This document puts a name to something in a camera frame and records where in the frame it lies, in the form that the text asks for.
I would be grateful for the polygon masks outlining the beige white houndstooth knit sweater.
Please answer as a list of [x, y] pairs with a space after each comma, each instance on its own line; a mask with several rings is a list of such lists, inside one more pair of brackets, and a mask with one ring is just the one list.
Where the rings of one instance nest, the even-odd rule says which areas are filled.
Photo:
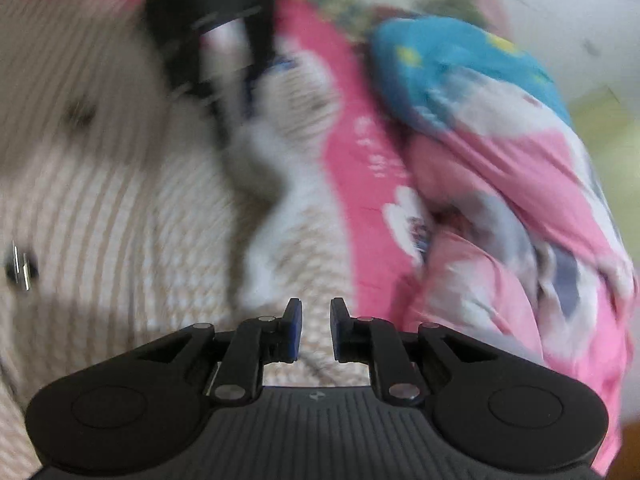
[[1, 474], [39, 460], [24, 428], [48, 382], [195, 322], [239, 319], [241, 252], [264, 206], [234, 187], [214, 128], [172, 98], [137, 10], [1, 0]]

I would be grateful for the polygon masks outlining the pink blue floral duvet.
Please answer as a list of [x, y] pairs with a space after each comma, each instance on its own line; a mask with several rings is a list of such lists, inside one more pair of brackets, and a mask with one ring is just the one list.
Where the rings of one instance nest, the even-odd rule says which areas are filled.
[[605, 474], [622, 445], [639, 281], [553, 82], [510, 41], [455, 18], [391, 18], [369, 52], [408, 130], [425, 222], [401, 327], [442, 324], [584, 382], [608, 409], [593, 463]]

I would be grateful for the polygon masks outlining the pink floral bed sheet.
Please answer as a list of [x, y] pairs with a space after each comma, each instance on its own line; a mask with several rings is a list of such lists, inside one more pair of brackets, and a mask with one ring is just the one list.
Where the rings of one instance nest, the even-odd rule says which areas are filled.
[[[142, 24], [140, 0], [113, 1]], [[276, 32], [278, 49], [300, 65], [299, 82], [285, 86], [285, 132], [328, 190], [284, 245], [277, 280], [282, 296], [303, 300], [306, 332], [317, 339], [334, 296], [360, 314], [398, 315], [414, 266], [384, 214], [408, 205], [410, 176], [346, 36], [306, 0], [276, 0]]]

